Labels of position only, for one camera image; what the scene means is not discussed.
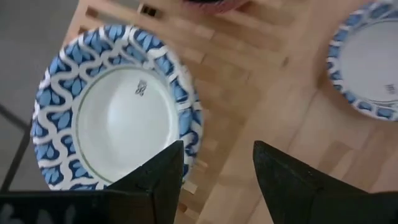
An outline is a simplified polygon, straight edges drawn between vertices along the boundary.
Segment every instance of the wood grain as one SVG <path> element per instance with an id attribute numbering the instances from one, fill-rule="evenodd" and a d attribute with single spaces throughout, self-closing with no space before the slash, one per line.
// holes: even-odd
<path id="1" fill-rule="evenodd" d="M 153 18 L 107 0 L 80 0 L 65 43 L 106 14 L 147 29 L 188 66 L 205 115 L 198 162 L 176 223 L 272 223 L 252 145 L 274 147 L 361 189 L 398 190 L 398 127 L 350 107 L 325 73 L 328 42 L 368 0 L 253 0 L 216 16 L 180 0 L 141 0 Z"/>

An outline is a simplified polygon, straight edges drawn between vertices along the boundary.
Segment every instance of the blue wave pattern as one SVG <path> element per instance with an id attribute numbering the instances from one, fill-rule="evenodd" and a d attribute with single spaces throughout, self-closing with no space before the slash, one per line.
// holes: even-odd
<path id="1" fill-rule="evenodd" d="M 340 50 L 343 44 L 336 44 L 344 42 L 349 37 L 351 32 L 372 23 L 382 22 L 383 19 L 398 19 L 398 11 L 393 10 L 392 4 L 383 2 L 371 2 L 365 4 L 362 8 L 363 12 L 352 13 L 347 20 L 344 21 L 349 29 L 341 28 L 333 36 L 333 42 L 329 45 L 328 61 L 326 67 L 329 71 L 329 79 L 333 82 L 333 87 L 340 91 L 341 94 L 359 111 L 366 111 L 371 113 L 376 118 L 392 120 L 394 114 L 397 112 L 392 108 L 381 108 L 370 101 L 356 97 L 352 92 L 343 88 L 342 81 L 344 77 L 340 73 L 340 66 L 338 65 Z"/>
<path id="2" fill-rule="evenodd" d="M 100 29 L 104 30 L 105 36 L 102 36 Z M 126 39 L 127 36 L 132 35 L 133 39 Z M 159 75 L 163 75 L 167 78 L 169 75 L 173 74 L 175 71 L 174 62 L 172 62 L 167 55 L 167 50 L 162 49 L 164 43 L 160 41 L 153 34 L 142 29 L 131 29 L 130 27 L 115 25 L 115 26 L 105 26 L 93 31 L 88 31 L 82 34 L 83 36 L 83 46 L 80 46 L 77 41 L 71 42 L 62 50 L 67 59 L 63 60 L 60 55 L 56 56 L 50 66 L 48 67 L 50 76 L 54 76 L 58 73 L 63 72 L 63 74 L 72 73 L 72 68 L 78 68 L 81 65 L 86 67 L 86 74 L 91 77 L 97 77 L 103 74 L 107 69 L 123 65 L 140 63 L 143 65 L 148 61 L 153 61 L 153 64 L 158 66 L 158 71 L 155 68 L 150 68 L 155 72 L 159 72 Z M 121 41 L 122 49 L 120 54 L 112 57 L 100 57 L 106 51 L 113 50 L 113 44 Z M 107 67 L 105 62 L 109 62 L 112 66 Z M 200 103 L 198 95 L 196 92 L 188 93 L 186 89 L 181 86 L 178 82 L 178 78 L 170 81 L 170 89 L 174 94 L 176 103 L 189 104 L 191 105 L 187 109 L 178 112 L 178 120 L 180 125 L 180 137 L 187 138 L 188 141 L 185 142 L 185 155 L 188 157 L 196 157 L 197 150 L 200 145 L 201 140 L 201 130 L 199 132 L 194 131 L 192 128 L 193 123 L 196 123 L 197 127 L 203 125 L 203 118 L 201 114 L 201 108 L 192 106 L 193 101 L 188 101 L 190 99 L 189 94 L 195 94 L 194 101 Z M 75 100 L 79 94 L 87 87 L 87 82 L 78 76 L 73 76 L 70 79 L 60 79 L 58 81 L 58 87 L 63 88 L 70 94 L 70 96 Z M 37 103 L 40 105 L 40 113 L 45 113 L 47 120 L 56 127 L 56 133 L 49 133 L 40 122 L 35 119 L 32 123 L 32 136 L 34 138 L 44 138 L 48 135 L 59 134 L 61 130 L 70 129 L 72 126 L 72 104 L 71 102 L 66 102 L 66 99 L 62 97 L 63 95 L 58 94 L 53 88 L 47 86 L 41 88 L 35 97 Z M 49 110 L 49 112 L 42 112 L 41 109 L 48 106 L 63 106 L 67 108 L 64 111 L 59 110 Z M 63 188 L 63 183 L 70 186 L 70 181 L 84 179 L 84 183 L 77 183 L 72 187 L 67 187 L 71 190 L 94 190 L 98 184 L 99 179 L 93 177 L 93 173 L 90 170 L 85 169 L 83 164 L 76 157 L 76 149 L 73 142 L 73 138 L 70 134 L 66 134 L 60 137 L 61 144 L 64 146 L 61 149 L 56 149 L 52 143 L 52 139 L 45 144 L 37 144 L 35 146 L 36 158 L 38 161 L 42 161 L 40 164 L 45 164 L 45 161 L 52 161 L 52 164 L 58 164 L 56 166 L 51 165 L 48 167 L 41 167 L 40 170 L 44 176 L 45 181 L 51 187 L 58 186 L 57 188 Z M 67 150 L 67 159 L 60 160 L 60 151 Z M 61 163 L 67 162 L 68 171 L 72 172 L 71 179 L 64 179 L 62 174 L 64 168 L 61 168 Z M 192 164 L 185 162 L 183 167 L 184 176 L 189 173 L 189 168 Z"/>

